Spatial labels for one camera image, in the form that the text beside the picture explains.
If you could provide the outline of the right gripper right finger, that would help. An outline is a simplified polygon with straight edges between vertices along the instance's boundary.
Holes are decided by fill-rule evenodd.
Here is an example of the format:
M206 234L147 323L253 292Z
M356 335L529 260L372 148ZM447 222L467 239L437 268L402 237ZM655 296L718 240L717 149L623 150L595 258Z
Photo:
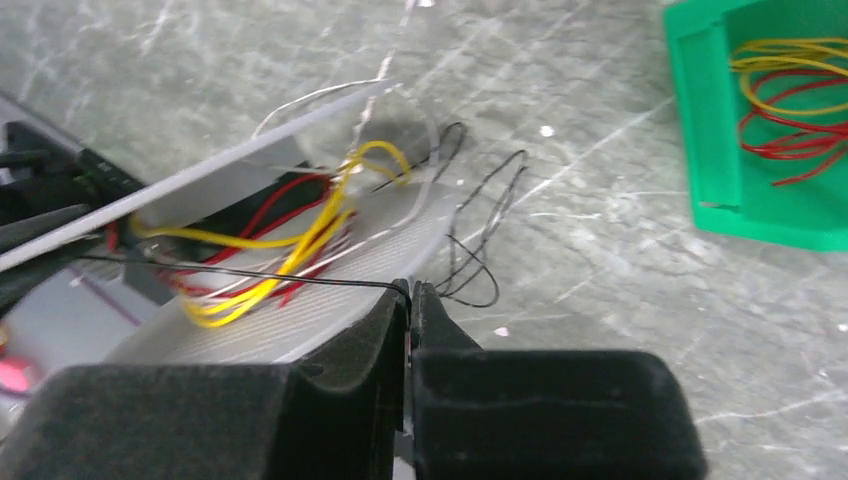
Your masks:
M412 458L419 479L703 479L667 364L637 350L486 350L435 288L413 290Z

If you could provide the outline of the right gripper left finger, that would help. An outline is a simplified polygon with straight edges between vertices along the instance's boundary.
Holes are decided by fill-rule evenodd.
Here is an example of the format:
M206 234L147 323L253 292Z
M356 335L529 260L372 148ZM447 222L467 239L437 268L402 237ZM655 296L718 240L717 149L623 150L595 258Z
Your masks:
M402 422L408 284L292 364L284 403L287 479L389 479Z

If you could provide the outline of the grey perforated spool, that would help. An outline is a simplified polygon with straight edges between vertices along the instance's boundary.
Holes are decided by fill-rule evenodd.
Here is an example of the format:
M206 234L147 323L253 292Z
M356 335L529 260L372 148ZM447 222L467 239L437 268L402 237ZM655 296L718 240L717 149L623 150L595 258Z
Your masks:
M454 220L456 192L437 176L447 163L432 121L430 149L408 182L358 167L344 187L353 215L313 257L277 273L290 252L225 253L173 237L143 240L148 228L196 228L238 236L278 193L250 238L297 236L325 206L329 182L362 144L318 162L298 138L324 132L356 106L389 90L385 80L327 89L330 101L275 128L258 127L218 153L6 253L1 252L1 370L51 374L89 363L289 362L363 317L396 279L418 271ZM204 307L264 280L281 283L246 315L217 328L193 323L184 299Z

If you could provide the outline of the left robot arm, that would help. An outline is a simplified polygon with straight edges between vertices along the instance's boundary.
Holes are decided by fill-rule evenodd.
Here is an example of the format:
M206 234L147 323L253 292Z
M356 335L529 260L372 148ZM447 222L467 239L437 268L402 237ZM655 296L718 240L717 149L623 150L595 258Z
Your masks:
M1 172L2 253L145 187L6 93Z

